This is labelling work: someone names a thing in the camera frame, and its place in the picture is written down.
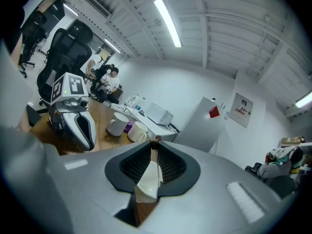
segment white cup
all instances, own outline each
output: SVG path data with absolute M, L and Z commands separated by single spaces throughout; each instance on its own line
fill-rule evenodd
M 129 122 L 129 119 L 118 112 L 114 113 L 113 119 L 108 123 L 106 130 L 112 135 L 112 136 L 120 136 L 123 133 L 123 130 L 125 130 L 127 124 Z
M 141 122 L 136 121 L 130 131 L 128 132 L 128 138 L 133 142 L 146 140 L 147 127 Z

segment light fixture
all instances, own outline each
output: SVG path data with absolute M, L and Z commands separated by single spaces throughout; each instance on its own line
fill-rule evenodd
M 303 107 L 312 101 L 312 91 L 310 91 L 307 95 L 303 96 L 300 100 L 296 102 L 297 107 Z
M 115 46 L 113 46 L 107 39 L 105 39 L 105 41 L 106 41 L 109 45 L 111 45 L 118 53 L 120 53 L 120 51 L 119 51 L 117 48 L 115 48 Z
M 174 25 L 174 22 L 171 19 L 171 16 L 170 16 L 163 0 L 155 0 L 154 4 L 156 5 L 158 11 L 160 12 L 162 18 L 164 19 L 164 21 L 167 25 L 167 28 L 168 28 L 169 33 L 171 35 L 171 38 L 174 41 L 175 47 L 181 48 L 182 44 L 181 44 L 180 38 L 177 34 L 176 27 Z
M 53 15 L 53 16 L 59 21 L 59 19 L 55 15 Z
M 65 3 L 63 3 L 63 5 L 69 9 L 71 12 L 73 12 L 77 17 L 79 16 L 75 11 L 73 11 L 70 7 L 68 7 Z

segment black mesh office chair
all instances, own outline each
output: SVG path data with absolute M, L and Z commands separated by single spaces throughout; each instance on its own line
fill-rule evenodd
M 42 25 L 46 21 L 46 16 L 42 12 L 36 11 L 35 14 L 26 21 L 22 28 L 22 43 L 24 44 L 24 49 L 19 58 L 19 66 L 22 68 L 23 71 L 21 71 L 21 73 L 25 78 L 27 77 L 27 74 L 24 65 L 29 64 L 35 67 L 35 64 L 29 62 L 29 60 L 35 52 L 37 43 L 41 42 L 45 37 L 45 30 L 42 28 Z
M 43 99 L 39 104 L 44 104 L 47 107 L 47 109 L 38 110 L 39 114 L 48 112 L 54 81 L 65 72 L 77 74 L 91 54 L 90 47 L 71 36 L 67 30 L 58 29 L 56 31 L 52 39 L 47 64 L 37 78 L 39 94 Z

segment wooden desk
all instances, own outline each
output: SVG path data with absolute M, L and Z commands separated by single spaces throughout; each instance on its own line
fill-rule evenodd
M 105 150 L 132 143 L 126 133 L 120 137 L 111 136 L 106 132 L 106 126 L 113 118 L 114 110 L 89 98 L 89 112 L 96 124 L 96 144 L 92 151 Z M 59 155 L 83 153 L 70 139 L 55 133 L 49 125 L 49 114 L 45 114 L 30 131 L 43 143 L 54 145 Z

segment ceiling pipe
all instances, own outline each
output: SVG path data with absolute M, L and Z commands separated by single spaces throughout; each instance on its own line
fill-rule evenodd
M 268 28 L 268 24 L 269 24 L 269 22 L 270 22 L 270 17 L 269 17 L 269 16 L 265 16 L 265 22 L 266 22 L 266 23 L 265 23 L 265 30 L 266 30 L 266 29 Z M 268 38 L 265 39 L 265 35 L 266 35 L 266 32 L 264 31 L 264 32 L 263 32 L 263 37 L 262 37 L 262 40 L 261 40 L 261 45 L 260 45 L 260 47 L 259 47 L 259 49 L 258 49 L 258 52 L 257 52 L 255 58 L 253 59 L 253 62 L 252 62 L 252 64 L 251 64 L 249 70 L 247 71 L 247 74 L 248 74 L 248 75 L 249 75 L 249 72 L 253 69 L 253 66 L 254 66 L 255 62 L 257 61 L 257 58 L 258 58 L 258 56 L 259 56 L 259 54 L 260 54 L 260 52 L 261 52 L 261 49 L 262 49 L 262 47 L 263 47 L 263 44 L 264 44 L 265 40 L 268 39 Z

